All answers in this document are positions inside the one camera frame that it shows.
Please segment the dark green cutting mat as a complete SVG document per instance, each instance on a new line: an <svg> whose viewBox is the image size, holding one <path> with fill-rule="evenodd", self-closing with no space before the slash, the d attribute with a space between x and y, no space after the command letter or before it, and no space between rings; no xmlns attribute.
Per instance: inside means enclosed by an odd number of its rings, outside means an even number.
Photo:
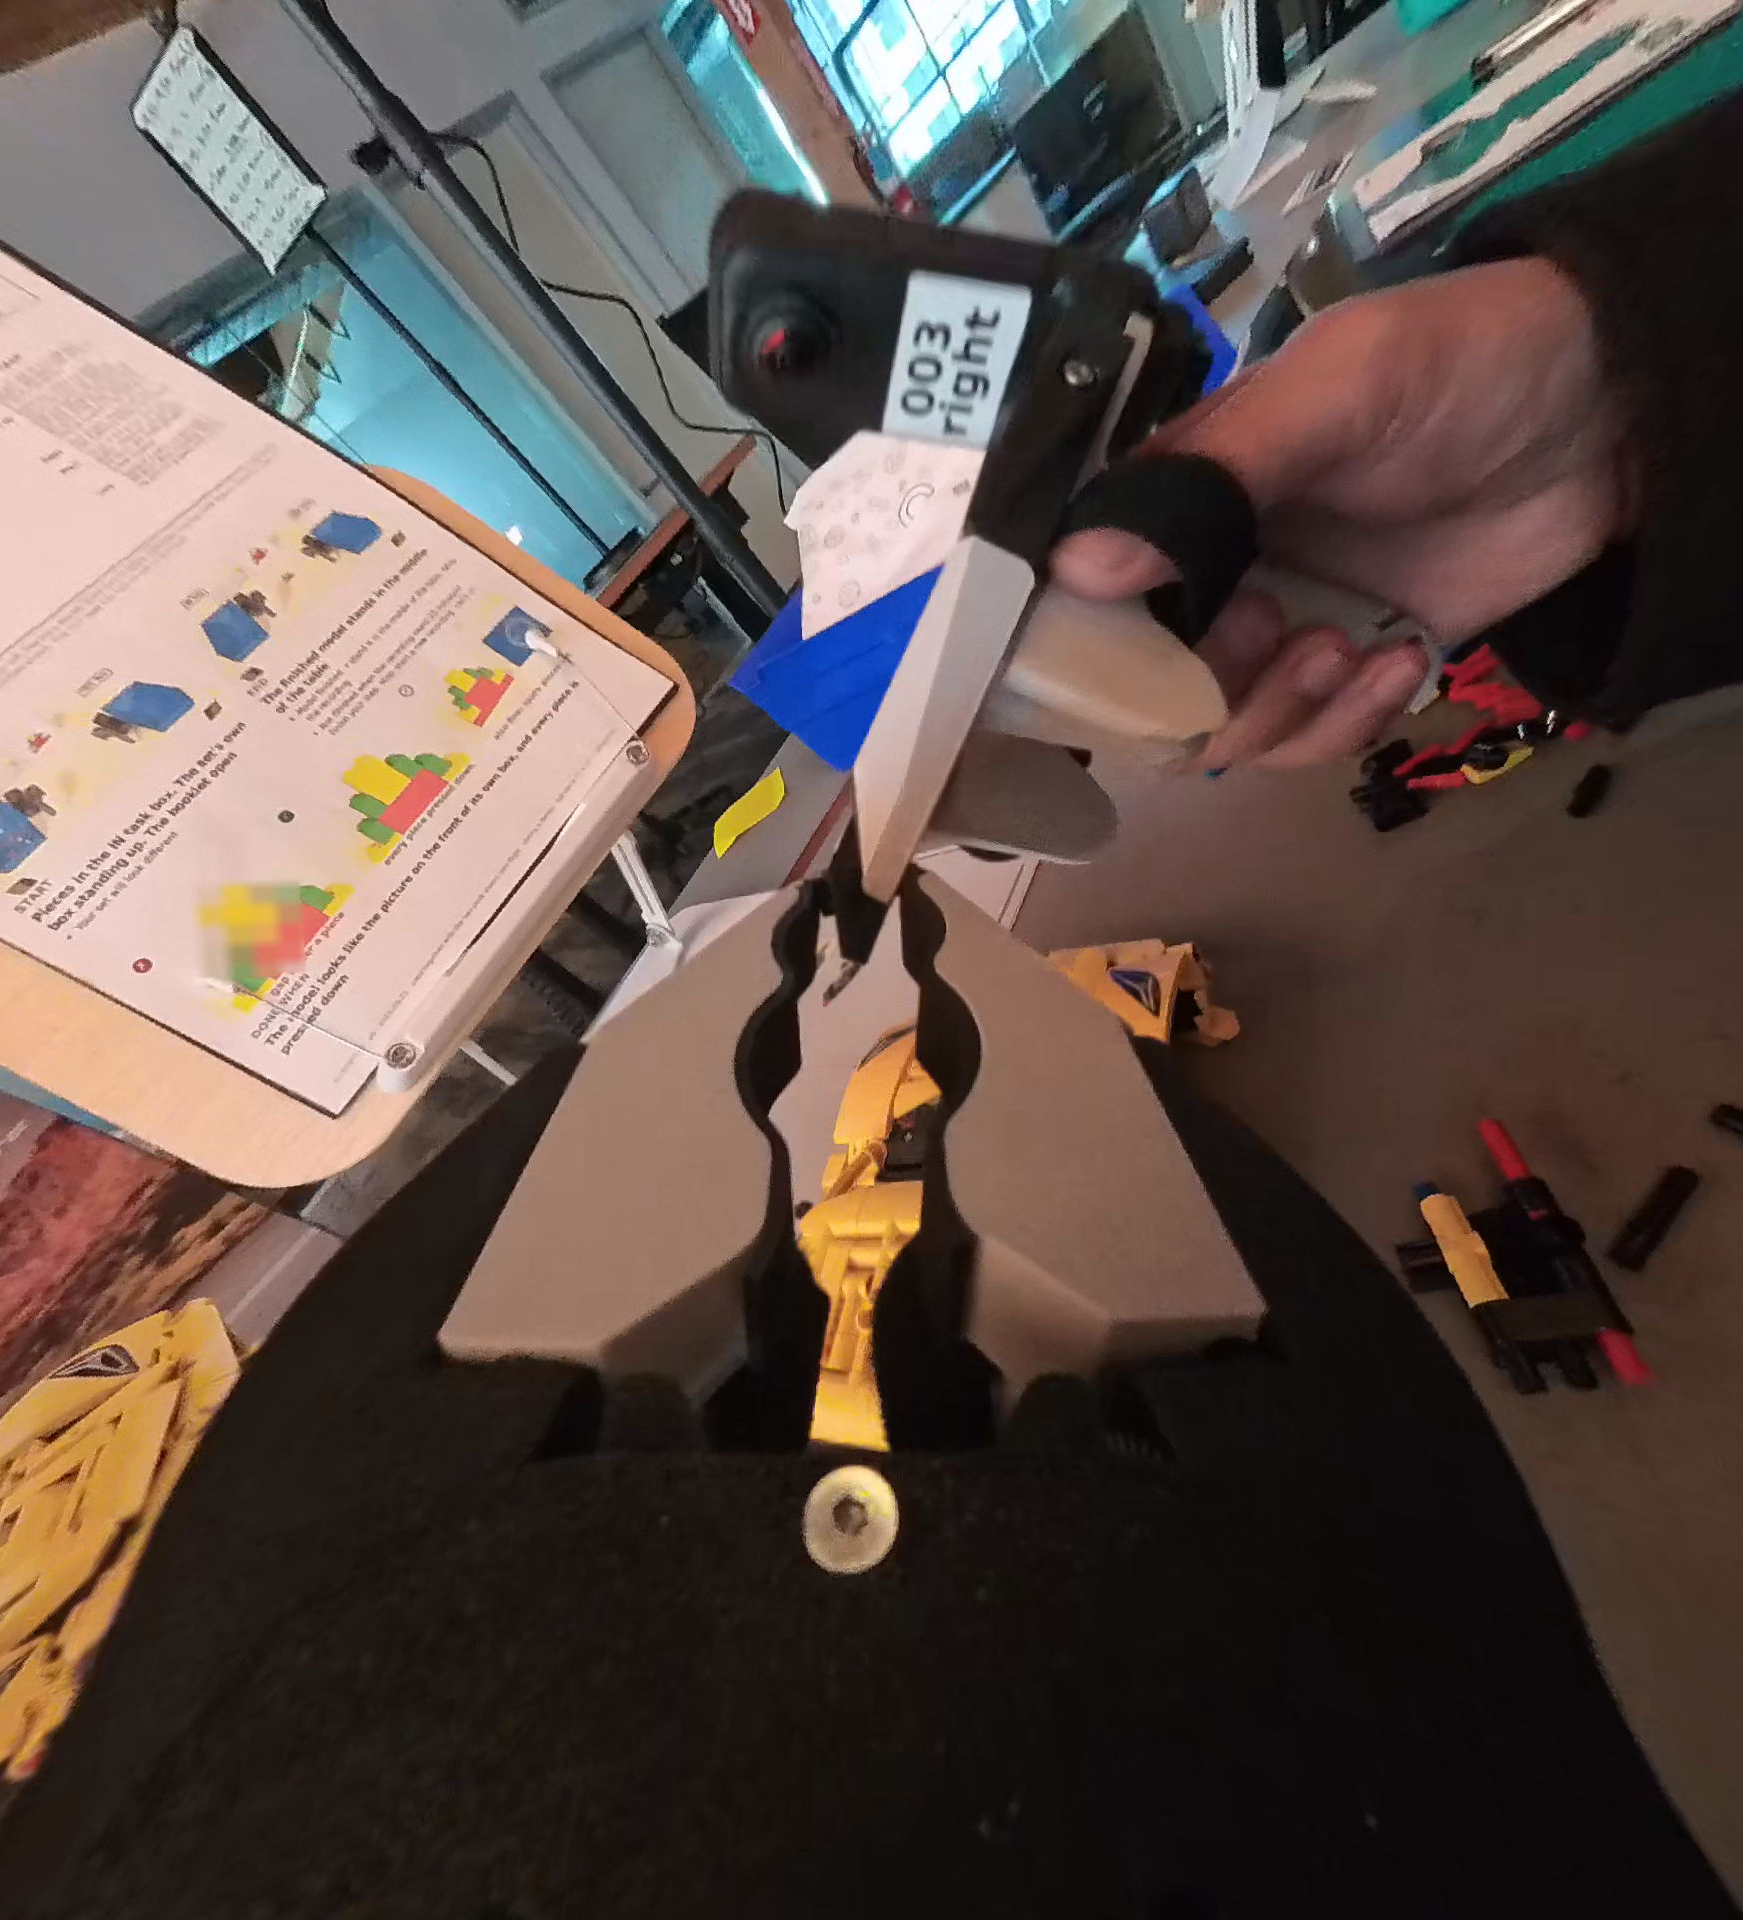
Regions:
<svg viewBox="0 0 1743 1920"><path fill-rule="evenodd" d="M1541 4L1497 29L1333 195L1375 254L1623 152L1743 86L1743 2Z"/></svg>

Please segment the person's right forearm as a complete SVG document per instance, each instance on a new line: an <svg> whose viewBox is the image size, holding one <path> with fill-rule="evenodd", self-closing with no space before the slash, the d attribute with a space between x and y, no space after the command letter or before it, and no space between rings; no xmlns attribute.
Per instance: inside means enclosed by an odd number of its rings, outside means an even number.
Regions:
<svg viewBox="0 0 1743 1920"><path fill-rule="evenodd" d="M1544 258L1586 299L1631 530L1486 639L1612 731L1743 686L1743 89L1474 221L1457 260Z"/></svg>

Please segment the small black cube device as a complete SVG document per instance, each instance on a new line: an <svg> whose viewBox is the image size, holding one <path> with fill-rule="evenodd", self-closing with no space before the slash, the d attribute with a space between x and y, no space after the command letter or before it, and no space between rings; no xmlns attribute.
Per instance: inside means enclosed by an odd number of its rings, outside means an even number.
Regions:
<svg viewBox="0 0 1743 1920"><path fill-rule="evenodd" d="M1215 211L1194 165L1158 186L1140 216L1148 255L1162 270L1187 270L1215 233Z"/></svg>

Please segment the person's right hand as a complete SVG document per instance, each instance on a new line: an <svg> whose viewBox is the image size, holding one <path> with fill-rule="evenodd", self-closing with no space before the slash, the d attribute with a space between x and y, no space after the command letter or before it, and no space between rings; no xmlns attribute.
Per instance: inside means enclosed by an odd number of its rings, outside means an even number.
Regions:
<svg viewBox="0 0 1743 1920"><path fill-rule="evenodd" d="M1161 529L1189 547L1180 468L1222 468L1250 502L1267 565L1459 641L1637 533L1644 484L1629 429L1585 292L1525 255L1319 313L1103 479L1143 477ZM1183 576L1125 523L1067 535L1049 572L1111 601ZM1209 773L1362 755L1427 675L1411 641L1362 650L1337 627L1290 624L1256 589L1213 610L1196 650L1226 700L1198 755Z"/></svg>

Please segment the black tripod pole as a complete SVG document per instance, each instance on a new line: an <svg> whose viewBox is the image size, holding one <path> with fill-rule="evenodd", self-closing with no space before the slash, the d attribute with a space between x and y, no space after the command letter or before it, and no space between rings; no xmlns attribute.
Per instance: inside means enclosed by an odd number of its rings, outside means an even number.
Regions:
<svg viewBox="0 0 1743 1920"><path fill-rule="evenodd" d="M529 312L529 319L571 365L582 389L599 403L604 416L636 448L645 464L662 480L673 502L702 535L723 570L738 587L742 598L765 618L780 612L784 591L777 584L760 558L746 544L742 533L714 504L686 464L677 456L659 426L649 420L623 387L619 375L591 348L582 331L560 310L556 297L534 276L522 254L503 237L500 226L483 211L472 192L457 179L439 139L381 82L375 69L362 56L330 4L281 2L318 56L338 73L370 120L374 133L388 144L404 175L420 188L439 209L482 264L497 276L511 296Z"/></svg>

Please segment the small yellow black brick assembly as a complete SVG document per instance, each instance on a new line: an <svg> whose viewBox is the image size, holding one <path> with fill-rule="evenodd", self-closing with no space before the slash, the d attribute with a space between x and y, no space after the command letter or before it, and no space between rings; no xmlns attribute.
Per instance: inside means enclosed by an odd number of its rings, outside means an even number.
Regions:
<svg viewBox="0 0 1743 1920"><path fill-rule="evenodd" d="M1598 1307L1578 1292L1553 1288L1495 1167L1493 1173L1497 1202L1482 1210L1466 1208L1437 1183L1413 1188L1421 1233L1393 1250L1406 1288L1416 1296L1454 1294L1486 1355L1519 1396L1540 1396L1553 1385L1578 1393L1624 1387L1597 1344Z"/></svg>

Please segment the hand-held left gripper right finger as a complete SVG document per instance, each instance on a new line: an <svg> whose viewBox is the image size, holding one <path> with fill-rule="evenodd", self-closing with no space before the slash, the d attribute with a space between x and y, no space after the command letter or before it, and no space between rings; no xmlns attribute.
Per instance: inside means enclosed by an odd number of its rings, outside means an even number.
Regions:
<svg viewBox="0 0 1743 1920"><path fill-rule="evenodd" d="M911 874L898 917L939 1101L921 1223L874 1310L887 1445L982 1449L1039 1380L1101 1389L1261 1332L1125 1025L938 877Z"/></svg>

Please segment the scattered small brick pins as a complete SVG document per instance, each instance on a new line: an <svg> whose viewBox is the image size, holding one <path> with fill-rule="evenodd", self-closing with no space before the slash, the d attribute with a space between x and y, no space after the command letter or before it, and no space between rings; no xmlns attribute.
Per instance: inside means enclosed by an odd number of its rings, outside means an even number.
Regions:
<svg viewBox="0 0 1743 1920"><path fill-rule="evenodd" d="M1743 687L1664 733L1612 733L1541 708L1480 646L1434 686L1434 709L1470 724L1374 749L1349 803L1378 836L1424 817L1507 828L1507 803L1480 802L1504 781L1525 805L1529 855L1449 843L1417 891L1474 890L1463 935L1434 936L1435 955L1511 944L1506 975L1463 962L1459 1029L1474 1004L1504 1014L1555 1110L1577 1113L1607 1072L1618 1110L1590 1117L1592 1160L1650 1183L1620 1189L1604 1259L1638 1273L1705 1186L1697 1150L1743 1158Z"/></svg>

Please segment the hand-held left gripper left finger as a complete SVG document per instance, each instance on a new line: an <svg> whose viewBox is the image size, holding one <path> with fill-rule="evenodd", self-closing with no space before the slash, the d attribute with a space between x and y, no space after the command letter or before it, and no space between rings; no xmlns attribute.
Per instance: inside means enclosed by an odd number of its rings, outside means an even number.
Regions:
<svg viewBox="0 0 1743 1920"><path fill-rule="evenodd" d="M665 1380L724 1449L805 1449L830 1305L771 1108L800 1066L810 883L684 915L600 1020L437 1340Z"/></svg>

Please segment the yellow brick toy car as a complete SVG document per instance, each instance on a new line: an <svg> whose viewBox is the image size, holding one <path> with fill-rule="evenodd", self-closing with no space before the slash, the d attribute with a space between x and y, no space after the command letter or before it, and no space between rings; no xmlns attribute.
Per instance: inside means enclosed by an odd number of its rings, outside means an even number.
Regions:
<svg viewBox="0 0 1743 1920"><path fill-rule="evenodd" d="M1239 1016L1215 1001L1215 975L1196 944L1051 949L1045 960L1134 1039L1218 1047L1241 1032ZM887 1451L875 1305L920 1230L925 1151L938 1121L939 1089L917 1061L916 1025L887 1027L844 1086L816 1200L795 1230L830 1302L809 1422L818 1449Z"/></svg>

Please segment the blue storage bin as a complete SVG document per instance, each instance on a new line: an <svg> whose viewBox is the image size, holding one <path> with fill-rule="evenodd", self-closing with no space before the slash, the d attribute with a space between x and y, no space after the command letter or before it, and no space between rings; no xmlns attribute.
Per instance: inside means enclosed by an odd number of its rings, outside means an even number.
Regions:
<svg viewBox="0 0 1743 1920"><path fill-rule="evenodd" d="M980 448L961 539L1027 561L1038 584L1049 547L1084 523L1078 493L1161 403L1201 397L1209 370L1206 330L1126 270L1042 284L911 271L875 297L780 284L757 305L741 367L807 479L861 431ZM800 633L796 584L738 671L741 693L850 769L943 562L815 637Z"/></svg>

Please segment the grey desk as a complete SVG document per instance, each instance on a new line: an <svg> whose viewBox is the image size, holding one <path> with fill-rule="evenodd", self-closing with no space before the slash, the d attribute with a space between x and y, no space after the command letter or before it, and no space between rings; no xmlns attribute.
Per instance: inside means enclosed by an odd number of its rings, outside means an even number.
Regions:
<svg viewBox="0 0 1743 1920"><path fill-rule="evenodd" d="M998 1451L902 1457L898 1549L826 1577L786 1477L707 1465L684 1549L690 1732L635 1864L757 1917L1743 1917L1743 1167L1637 1310L1654 1383L1515 1404L1387 1253L1411 1177L1507 1121L1592 1218L1607 1072L1555 1110L1474 1004L1511 944L1426 900L1324 777L1239 765L1167 828L1213 883L1246 1032L1194 1107L1277 1281L1256 1344L1145 1379L1137 1445L1061 1400ZM684 1493L707 1505L684 1505Z"/></svg>

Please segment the small wall notice board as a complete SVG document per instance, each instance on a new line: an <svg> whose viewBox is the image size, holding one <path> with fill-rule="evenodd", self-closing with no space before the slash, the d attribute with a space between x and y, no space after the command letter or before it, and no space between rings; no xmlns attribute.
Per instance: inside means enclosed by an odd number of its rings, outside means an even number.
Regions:
<svg viewBox="0 0 1743 1920"><path fill-rule="evenodd" d="M330 200L326 181L187 23L142 77L130 118L269 276Z"/></svg>

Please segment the yellow tape piece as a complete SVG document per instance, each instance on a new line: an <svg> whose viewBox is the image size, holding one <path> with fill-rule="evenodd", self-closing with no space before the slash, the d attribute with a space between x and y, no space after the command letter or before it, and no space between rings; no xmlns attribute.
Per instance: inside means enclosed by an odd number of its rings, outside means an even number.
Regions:
<svg viewBox="0 0 1743 1920"><path fill-rule="evenodd" d="M773 764L737 800L714 817L714 857L727 857L738 842L759 829L786 800L783 767Z"/></svg>

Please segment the red brick pin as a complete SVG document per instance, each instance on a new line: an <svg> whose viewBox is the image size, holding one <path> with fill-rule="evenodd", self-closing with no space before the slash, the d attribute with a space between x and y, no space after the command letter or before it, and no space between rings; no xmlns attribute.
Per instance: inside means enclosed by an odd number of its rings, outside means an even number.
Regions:
<svg viewBox="0 0 1743 1920"><path fill-rule="evenodd" d="M1631 1389L1650 1387L1654 1376L1637 1348L1624 1310L1588 1253L1578 1219L1558 1204L1552 1188L1532 1171L1495 1118L1480 1118L1478 1136L1502 1177L1507 1202L1523 1218L1553 1288L1578 1292L1598 1307L1602 1332L1597 1333L1597 1344L1612 1379Z"/></svg>

